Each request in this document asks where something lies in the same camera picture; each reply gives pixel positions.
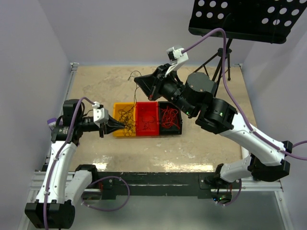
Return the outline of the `yellow plastic bin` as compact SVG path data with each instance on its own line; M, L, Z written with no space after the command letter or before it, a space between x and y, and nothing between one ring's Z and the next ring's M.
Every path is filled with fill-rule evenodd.
M126 125L125 129L113 133L117 138L129 138L136 136L135 128L135 106L136 103L114 103L113 117Z

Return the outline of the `red plastic bin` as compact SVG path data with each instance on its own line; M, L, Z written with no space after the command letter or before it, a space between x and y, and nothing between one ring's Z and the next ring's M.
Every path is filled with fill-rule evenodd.
M137 137L159 135L158 102L137 102L135 115Z

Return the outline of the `black plastic bin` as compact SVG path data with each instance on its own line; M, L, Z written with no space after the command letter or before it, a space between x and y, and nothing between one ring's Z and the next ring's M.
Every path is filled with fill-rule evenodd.
M181 135L182 116L181 111L170 102L158 102L159 135Z

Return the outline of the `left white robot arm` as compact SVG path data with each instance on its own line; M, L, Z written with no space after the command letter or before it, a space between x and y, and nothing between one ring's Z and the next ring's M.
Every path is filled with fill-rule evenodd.
M76 203L84 190L99 184L97 168L81 165L67 182L71 160L80 138L85 132L98 132L103 138L125 125L109 115L99 102L89 103L92 116L85 116L83 101L88 98L66 100L63 114L51 131L51 152L45 178L33 202L25 206L25 214L37 229L69 229L75 218Z

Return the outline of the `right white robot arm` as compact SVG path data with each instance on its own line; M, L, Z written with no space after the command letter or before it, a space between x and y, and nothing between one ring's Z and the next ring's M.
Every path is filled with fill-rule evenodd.
M205 73L189 74L183 83L176 71L167 74L169 67L161 65L152 74L134 78L134 82L150 101L165 98L189 118L196 118L196 125L202 129L226 137L250 152L240 161L219 164L207 180L209 183L225 188L251 176L274 182L289 175L290 163L285 155L292 152L291 142L273 140L255 127L249 129L241 113L214 96L217 84Z

